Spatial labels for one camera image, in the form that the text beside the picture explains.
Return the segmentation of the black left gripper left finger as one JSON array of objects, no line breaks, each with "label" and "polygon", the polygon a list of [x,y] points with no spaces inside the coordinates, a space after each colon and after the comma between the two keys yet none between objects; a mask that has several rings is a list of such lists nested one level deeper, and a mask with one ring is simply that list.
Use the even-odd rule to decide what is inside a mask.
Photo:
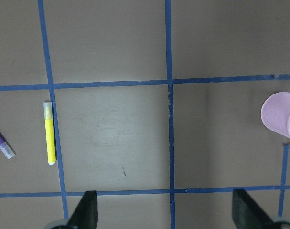
[{"label": "black left gripper left finger", "polygon": [[70,217],[69,229],[95,229],[98,223],[97,192],[86,191]]}]

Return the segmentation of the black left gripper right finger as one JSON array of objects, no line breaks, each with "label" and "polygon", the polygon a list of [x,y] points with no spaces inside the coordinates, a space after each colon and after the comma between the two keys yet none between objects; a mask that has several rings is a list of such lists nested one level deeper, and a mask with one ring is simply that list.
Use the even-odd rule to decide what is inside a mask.
[{"label": "black left gripper right finger", "polygon": [[232,192],[232,220],[237,229],[265,229],[274,223],[244,189]]}]

